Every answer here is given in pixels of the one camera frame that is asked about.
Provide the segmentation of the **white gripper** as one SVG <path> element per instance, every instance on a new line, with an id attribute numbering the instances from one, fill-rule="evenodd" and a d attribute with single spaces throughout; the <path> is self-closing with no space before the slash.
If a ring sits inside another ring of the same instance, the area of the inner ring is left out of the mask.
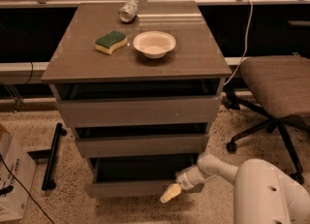
<path id="1" fill-rule="evenodd" d="M 206 180 L 206 174 L 197 165 L 188 167 L 175 176 L 176 183 L 171 184 L 160 198 L 163 204 L 178 196 L 182 190 L 190 190 Z"/>

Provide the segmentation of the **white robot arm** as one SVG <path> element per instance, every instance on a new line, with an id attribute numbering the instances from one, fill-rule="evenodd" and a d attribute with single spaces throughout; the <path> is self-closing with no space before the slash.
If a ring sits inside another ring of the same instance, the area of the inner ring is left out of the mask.
<path id="1" fill-rule="evenodd" d="M 310 215 L 307 190 L 274 165 L 249 159 L 237 167 L 206 153 L 199 156 L 195 165 L 176 174 L 161 202 L 215 176 L 233 185 L 233 224 L 292 224 Z"/>

